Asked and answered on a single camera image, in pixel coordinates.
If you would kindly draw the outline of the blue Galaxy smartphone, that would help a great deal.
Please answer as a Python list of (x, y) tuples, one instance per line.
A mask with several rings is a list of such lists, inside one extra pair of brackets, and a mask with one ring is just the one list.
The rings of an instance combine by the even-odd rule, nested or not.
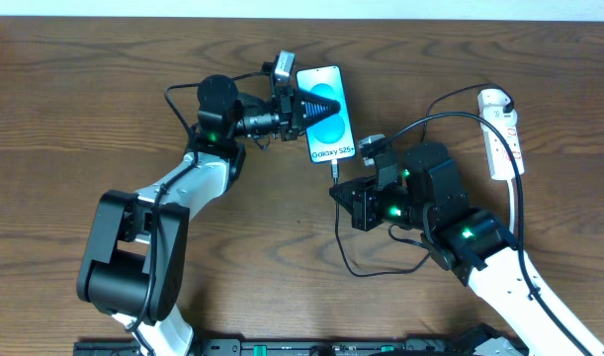
[(321, 121), (306, 130), (310, 160), (321, 163), (350, 158), (356, 155), (342, 73), (337, 65), (300, 70), (296, 76), (301, 91), (339, 103), (325, 106), (314, 102), (306, 104), (307, 114)]

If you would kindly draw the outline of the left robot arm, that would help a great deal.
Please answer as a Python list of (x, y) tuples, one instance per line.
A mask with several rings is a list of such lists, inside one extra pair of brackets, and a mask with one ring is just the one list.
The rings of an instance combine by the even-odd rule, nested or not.
[(220, 74), (193, 87), (198, 121), (184, 126), (181, 163), (134, 193), (101, 197), (76, 283), (78, 298), (121, 323), (142, 355), (186, 355), (192, 347), (195, 331), (176, 305), (189, 223), (238, 179), (246, 157), (240, 138), (293, 140), (342, 107), (290, 85), (273, 84), (264, 101)]

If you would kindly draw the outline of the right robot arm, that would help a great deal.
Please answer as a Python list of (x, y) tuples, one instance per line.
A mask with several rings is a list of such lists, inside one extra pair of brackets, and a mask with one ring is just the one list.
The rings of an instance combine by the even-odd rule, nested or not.
[(604, 355), (604, 345), (559, 299), (516, 237), (493, 213), (470, 204), (456, 162), (423, 143), (398, 162), (389, 149), (376, 173), (330, 189), (356, 229), (381, 223), (418, 229), (432, 259), (496, 310), (533, 355)]

